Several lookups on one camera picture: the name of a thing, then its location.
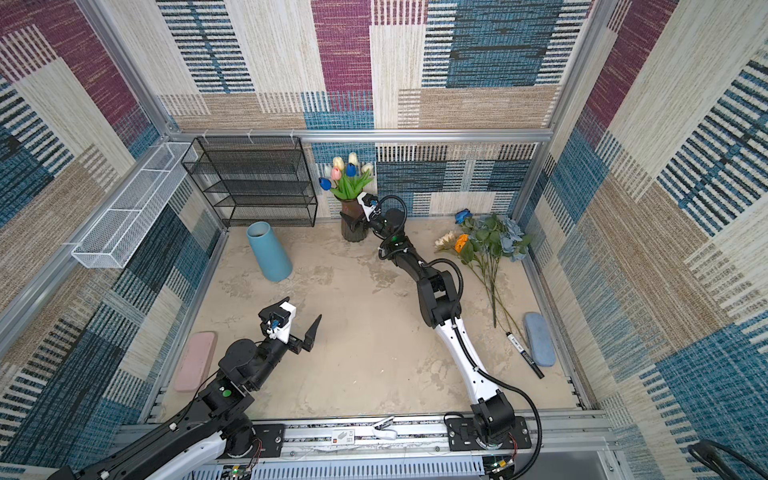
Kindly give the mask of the pink ribbed glass vase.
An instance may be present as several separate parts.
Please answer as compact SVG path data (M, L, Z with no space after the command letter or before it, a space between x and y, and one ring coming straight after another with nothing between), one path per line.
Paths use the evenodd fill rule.
M341 200L341 233L342 237L353 243L361 242L367 237L365 214L357 200Z

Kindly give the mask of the yellow tulip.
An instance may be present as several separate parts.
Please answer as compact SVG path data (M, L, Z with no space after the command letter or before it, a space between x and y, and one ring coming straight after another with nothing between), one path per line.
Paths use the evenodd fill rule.
M346 164L341 157L334 157L332 163L333 167L340 171L343 171L346 168Z

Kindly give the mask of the blue rose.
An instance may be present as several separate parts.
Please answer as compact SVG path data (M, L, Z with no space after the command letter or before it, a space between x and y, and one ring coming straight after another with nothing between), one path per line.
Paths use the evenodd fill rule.
M472 212L465 208L455 214L455 223L458 225L462 225L466 220L470 219L473 216Z

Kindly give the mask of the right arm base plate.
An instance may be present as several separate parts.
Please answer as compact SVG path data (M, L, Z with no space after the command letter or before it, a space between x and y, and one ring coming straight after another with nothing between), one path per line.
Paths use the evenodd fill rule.
M443 416L451 451L531 449L530 429L522 416L498 427L481 426L474 417L448 412Z

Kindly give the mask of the cream dahlia flower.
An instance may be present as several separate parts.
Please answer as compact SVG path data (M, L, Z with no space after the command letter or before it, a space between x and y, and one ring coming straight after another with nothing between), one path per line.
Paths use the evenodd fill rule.
M436 251L449 251L455 249L459 235L455 231L449 231L434 242Z

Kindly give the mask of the dusty blue hydrangea bunch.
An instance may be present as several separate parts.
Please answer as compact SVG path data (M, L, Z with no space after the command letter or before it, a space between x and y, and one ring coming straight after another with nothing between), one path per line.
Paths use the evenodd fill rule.
M497 214L472 216L460 227L460 235L468 234L469 242L460 254L455 253L482 283L491 306L493 326L502 324L517 333L525 345L523 329L504 304L499 271L503 260L521 261L528 255L532 237L511 218Z

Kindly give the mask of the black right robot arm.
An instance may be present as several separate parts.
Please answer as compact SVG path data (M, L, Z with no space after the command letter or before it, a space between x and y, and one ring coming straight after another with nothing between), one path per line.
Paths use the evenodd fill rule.
M428 262L418 254L405 233L407 207L401 198L361 193L356 204L362 216L351 224L369 228L381 240L379 258L392 262L415 281L422 319L442 339L461 373L471 400L471 417L467 427L458 427L462 417L450 414L449 433L455 439L463 436L461 445L468 448L491 450L507 448L510 443L533 447L524 418L515 413L505 393L519 395L536 413L532 400L486 371L466 332L461 318L464 282L460 268L451 260Z

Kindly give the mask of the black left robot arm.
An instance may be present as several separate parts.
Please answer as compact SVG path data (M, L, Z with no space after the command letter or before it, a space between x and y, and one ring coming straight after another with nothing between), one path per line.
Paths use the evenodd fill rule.
M317 317L304 337L291 333L297 308L285 297L258 313L263 339L238 339L218 362L218 369L193 399L169 420L118 452L77 472L65 466L51 479L177 479L228 455L256 451L256 433L246 414L252 394L263 386L290 351L311 351L320 326Z

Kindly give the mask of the teal cylindrical vase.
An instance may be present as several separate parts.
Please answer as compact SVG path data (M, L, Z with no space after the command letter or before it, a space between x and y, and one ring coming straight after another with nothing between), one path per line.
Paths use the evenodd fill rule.
M258 221L251 224L246 230L246 235L261 272L267 280L277 283L291 275L293 264L269 223Z

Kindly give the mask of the orange marigold flower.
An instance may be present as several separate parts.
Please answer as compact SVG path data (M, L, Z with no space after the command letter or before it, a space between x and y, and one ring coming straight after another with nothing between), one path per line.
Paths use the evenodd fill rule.
M466 244L469 242L469 235L468 234L462 234L460 235L454 244L454 251L457 254L460 254L462 250L465 248Z

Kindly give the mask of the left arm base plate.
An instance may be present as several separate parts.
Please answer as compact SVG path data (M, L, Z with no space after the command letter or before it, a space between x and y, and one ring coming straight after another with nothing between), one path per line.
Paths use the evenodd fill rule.
M278 458L282 453L286 425L282 423L254 424L227 440L224 459L238 461L256 458Z

